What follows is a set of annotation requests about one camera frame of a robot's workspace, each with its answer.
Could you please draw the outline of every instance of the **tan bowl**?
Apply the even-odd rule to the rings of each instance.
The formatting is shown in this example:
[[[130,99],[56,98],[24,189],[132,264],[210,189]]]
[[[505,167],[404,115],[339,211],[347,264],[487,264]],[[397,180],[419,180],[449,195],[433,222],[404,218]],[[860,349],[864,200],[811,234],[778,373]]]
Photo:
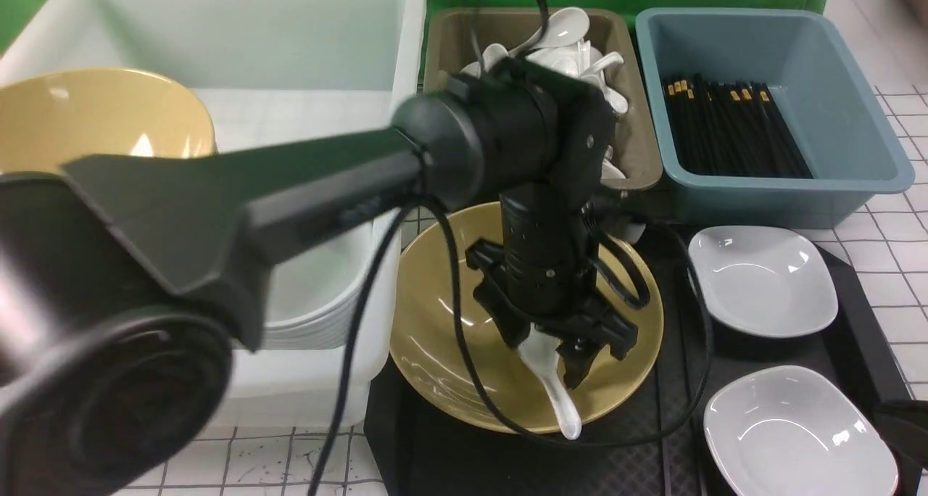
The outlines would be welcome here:
[[[463,252],[478,238],[502,241],[499,202],[473,206],[451,215],[449,220],[458,251]],[[663,338],[663,306],[654,275],[631,246],[622,241],[617,244],[622,245],[641,270],[652,300],[647,307],[633,311],[602,278],[597,282],[606,298],[637,324],[639,338],[625,360],[614,360],[608,350],[601,351],[587,379],[570,392],[584,423],[616,409],[635,392],[653,367]],[[609,252],[600,251],[600,258],[630,291],[635,291],[629,274]],[[463,254],[458,255],[458,260],[464,333],[487,392],[516,423],[536,433],[558,432],[544,388],[519,356],[506,347],[496,324],[473,298],[473,289],[483,276],[467,269]],[[409,384],[438,409],[473,426],[510,432],[481,403],[464,369],[451,315],[450,275],[441,228],[432,225],[409,244],[400,258],[390,354]],[[563,375],[562,363],[560,373]]]
[[[213,137],[199,99],[154,73],[103,67],[0,88],[0,173],[58,173],[94,153],[203,157]]]

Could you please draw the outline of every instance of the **spoon handle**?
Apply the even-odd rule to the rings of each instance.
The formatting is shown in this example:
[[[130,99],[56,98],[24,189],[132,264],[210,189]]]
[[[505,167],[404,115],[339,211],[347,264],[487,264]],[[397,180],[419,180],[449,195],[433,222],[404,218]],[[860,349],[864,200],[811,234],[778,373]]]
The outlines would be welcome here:
[[[576,405],[567,394],[567,389],[561,386],[560,381],[548,377],[541,379],[541,384],[547,397],[551,399],[551,407],[554,409],[554,417],[558,420],[560,433],[564,434],[566,439],[576,440],[580,437],[583,422],[580,420],[580,413],[577,413]]]

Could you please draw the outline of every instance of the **wire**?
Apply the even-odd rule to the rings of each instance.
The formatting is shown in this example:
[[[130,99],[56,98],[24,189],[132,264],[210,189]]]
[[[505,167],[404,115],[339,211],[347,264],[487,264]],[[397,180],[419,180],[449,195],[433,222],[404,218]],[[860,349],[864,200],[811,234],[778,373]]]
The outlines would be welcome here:
[[[480,16],[480,9],[484,6],[484,1],[485,0],[477,0],[477,4],[474,4],[473,14],[471,15],[471,48],[473,48],[474,56],[477,56],[481,77],[486,74],[486,63],[484,62],[484,51],[481,50],[480,47],[480,38],[477,36],[477,17]],[[547,0],[534,0],[534,3],[537,4],[538,12],[541,14],[541,30],[537,37],[531,37],[531,42],[521,49],[521,52],[519,52],[520,57],[526,56],[531,51],[531,48],[541,42],[544,35],[547,34],[548,20],[550,20]]]
[[[606,449],[606,447],[635,447],[639,445],[644,445],[646,443],[651,443],[653,441],[658,441],[664,439],[664,437],[670,436],[679,430],[680,427],[683,427],[684,424],[693,416],[696,409],[699,407],[700,401],[703,399],[705,394],[706,384],[709,380],[709,371],[712,368],[712,357],[713,353],[713,327],[712,327],[712,318],[709,317],[709,312],[705,306],[705,297],[703,296],[703,288],[699,284],[699,281],[695,279],[696,277],[696,267],[693,265],[692,259],[689,258],[689,251],[687,251],[687,246],[684,244],[683,239],[680,238],[680,235],[677,235],[670,226],[666,224],[652,221],[653,226],[658,226],[661,231],[666,233],[676,242],[677,249],[684,256],[686,262],[687,271],[689,271],[690,277],[692,279],[692,285],[694,292],[696,293],[697,303],[699,304],[700,314],[703,317],[703,334],[705,335],[705,366],[703,366],[703,372],[700,374],[699,383],[696,386],[696,390],[693,393],[692,399],[689,401],[686,409],[676,417],[676,420],[673,420],[668,426],[659,429],[657,432],[652,434],[646,434],[643,437],[635,437],[635,439],[623,439],[610,442],[579,442],[579,441],[567,441],[563,439],[553,439],[552,437],[545,437],[542,434],[537,434],[529,431],[528,429],[520,426],[510,420],[505,414],[502,413],[497,404],[491,400],[489,394],[486,393],[483,382],[480,380],[480,375],[477,374],[477,367],[474,366],[473,357],[471,357],[471,351],[468,349],[467,340],[464,338],[464,326],[461,322],[461,285],[460,285],[460,262],[458,262],[457,256],[457,242],[455,242],[454,231],[451,228],[451,222],[448,221],[447,216],[445,216],[441,207],[438,205],[434,199],[424,199],[422,202],[423,205],[432,212],[432,215],[435,215],[435,220],[438,225],[441,226],[442,232],[444,233],[444,241],[448,248],[448,256],[450,258],[451,265],[451,289],[452,289],[452,314],[454,315],[454,329],[455,329],[455,338],[457,339],[457,347],[460,350],[461,357],[464,359],[464,367],[467,368],[468,375],[470,375],[471,383],[473,383],[474,388],[477,391],[477,395],[483,401],[484,406],[487,410],[490,410],[490,413],[493,413],[493,416],[497,417],[497,420],[500,420],[504,426],[513,430],[516,434],[520,434],[522,437],[533,441],[534,443],[540,443],[542,445],[561,447],[561,449]]]
[[[345,404],[348,400],[348,387],[351,381],[351,367],[352,360],[354,360],[355,357],[357,335],[361,329],[361,320],[364,318],[365,308],[368,307],[370,292],[374,289],[374,281],[377,278],[378,272],[381,270],[381,266],[384,264],[384,258],[387,255],[387,251],[390,250],[390,245],[394,241],[394,236],[397,235],[400,226],[403,226],[403,220],[417,205],[417,202],[409,202],[398,212],[394,220],[390,222],[390,226],[387,228],[384,238],[381,240],[380,245],[377,246],[377,252],[375,252],[374,259],[371,261],[367,277],[364,277],[364,282],[361,284],[361,292],[359,292],[357,296],[355,311],[354,314],[352,314],[351,323],[348,326],[348,337],[345,341],[344,358],[342,358],[341,361],[339,390],[335,400],[335,410],[332,413],[332,423],[328,427],[326,440],[322,444],[322,450],[319,452],[319,458],[315,463],[315,470],[312,471],[312,479],[309,483],[309,489],[306,492],[307,496],[315,496],[315,493],[319,490],[319,485],[322,483],[322,473],[326,468],[328,457],[331,456],[332,447],[335,446],[335,438],[338,436],[339,427],[341,427]]]

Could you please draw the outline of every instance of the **bowl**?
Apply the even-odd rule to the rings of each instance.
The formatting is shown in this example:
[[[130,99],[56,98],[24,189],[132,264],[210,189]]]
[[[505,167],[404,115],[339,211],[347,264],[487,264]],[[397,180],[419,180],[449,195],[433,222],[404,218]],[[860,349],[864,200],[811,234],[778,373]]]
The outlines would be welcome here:
[[[0,173],[58,173],[95,153],[215,152],[210,114],[181,84],[121,67],[49,73],[0,88]]]
[[[824,376],[779,366],[733,381],[706,404],[705,437],[739,496],[890,496],[895,459]]]
[[[689,242],[689,257],[717,321],[740,333],[791,338],[838,315],[832,275],[812,242],[763,226],[715,226]]]
[[[500,203],[491,202],[456,212],[449,219],[461,251],[458,260],[465,338],[487,393],[506,416],[536,433],[560,432],[544,387],[503,342],[496,324],[471,294],[483,275],[464,266],[463,251],[480,238],[501,242],[500,216]],[[616,243],[640,269],[652,300],[640,311],[633,311],[601,277],[597,281],[606,298],[637,325],[639,335],[622,361],[614,360],[607,350],[601,351],[586,380],[569,391],[583,423],[605,416],[635,392],[653,367],[663,338],[663,305],[654,277],[630,245]],[[630,291],[635,291],[629,274],[609,252],[600,251],[600,258]],[[510,433],[484,407],[468,378],[455,341],[451,304],[447,248],[436,224],[415,238],[401,255],[390,354],[409,384],[439,410],[472,426]],[[563,376],[563,363],[559,368]]]
[[[357,300],[373,246],[372,225],[365,223],[274,268],[265,317],[268,334],[342,318],[347,323],[351,310],[345,314],[339,307]]]

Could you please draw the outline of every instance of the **white dish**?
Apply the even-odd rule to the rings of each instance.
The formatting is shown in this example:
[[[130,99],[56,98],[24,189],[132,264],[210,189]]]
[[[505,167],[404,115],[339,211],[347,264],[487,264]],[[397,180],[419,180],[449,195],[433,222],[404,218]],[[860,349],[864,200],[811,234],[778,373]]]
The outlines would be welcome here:
[[[357,294],[373,245],[371,224],[365,224],[274,268],[265,328],[325,320]]]
[[[768,338],[814,334],[834,321],[838,297],[815,245],[763,226],[715,226],[689,242],[710,314]]]
[[[779,366],[723,388],[706,441],[739,496],[891,496],[898,470],[854,404],[821,374]]]

